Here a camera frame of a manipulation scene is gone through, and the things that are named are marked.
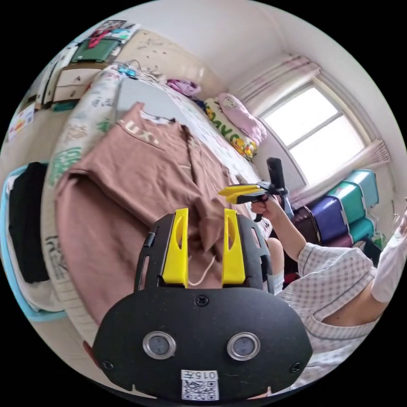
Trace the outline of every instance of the window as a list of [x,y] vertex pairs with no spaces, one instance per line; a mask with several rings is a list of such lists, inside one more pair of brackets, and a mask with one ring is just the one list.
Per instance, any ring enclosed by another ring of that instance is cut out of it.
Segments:
[[349,119],[315,87],[288,98],[261,119],[290,151],[309,184],[338,170],[365,146]]

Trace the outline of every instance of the stacked plastic drawers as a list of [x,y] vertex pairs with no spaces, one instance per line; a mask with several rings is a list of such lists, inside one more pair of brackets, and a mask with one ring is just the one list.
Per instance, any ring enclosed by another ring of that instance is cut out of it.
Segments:
[[309,207],[321,244],[351,247],[361,239],[372,238],[376,224],[368,210],[378,203],[375,173],[370,170],[354,171]]

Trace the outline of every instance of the white drawstring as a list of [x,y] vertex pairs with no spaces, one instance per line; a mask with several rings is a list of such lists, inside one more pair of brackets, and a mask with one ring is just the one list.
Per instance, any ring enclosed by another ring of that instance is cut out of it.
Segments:
[[214,261],[215,261],[215,257],[216,257],[216,256],[213,256],[213,257],[212,257],[212,260],[211,260],[209,266],[208,266],[208,267],[205,269],[205,271],[203,272],[201,279],[200,279],[197,283],[191,283],[191,281],[188,280],[189,285],[192,285],[193,287],[196,287],[197,285],[199,285],[199,284],[202,283],[202,281],[205,279],[205,277],[206,277],[206,275],[207,275],[209,269],[212,267],[212,265],[213,265],[213,263],[214,263]]

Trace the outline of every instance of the curtain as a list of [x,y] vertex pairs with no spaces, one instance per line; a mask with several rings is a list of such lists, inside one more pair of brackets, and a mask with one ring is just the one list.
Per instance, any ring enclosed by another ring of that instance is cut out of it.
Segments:
[[382,140],[374,140],[370,145],[349,160],[335,174],[328,176],[324,181],[316,185],[307,185],[300,190],[291,192],[291,206],[294,209],[298,209],[301,206],[313,202],[315,199],[318,199],[334,188],[354,170],[361,168],[374,170],[377,167],[389,163],[391,163],[391,157],[386,145]]
[[259,116],[310,82],[320,70],[317,64],[304,56],[283,54],[273,61],[263,62],[257,69],[247,73],[247,80],[241,78],[230,89],[252,115]]

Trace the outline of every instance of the drawer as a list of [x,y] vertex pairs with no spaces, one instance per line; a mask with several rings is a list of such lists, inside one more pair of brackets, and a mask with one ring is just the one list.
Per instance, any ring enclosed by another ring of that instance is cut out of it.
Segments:
[[85,93],[87,85],[57,86],[54,94],[54,102],[62,100],[78,100]]
[[58,79],[57,86],[89,85],[96,74],[97,68],[64,69]]

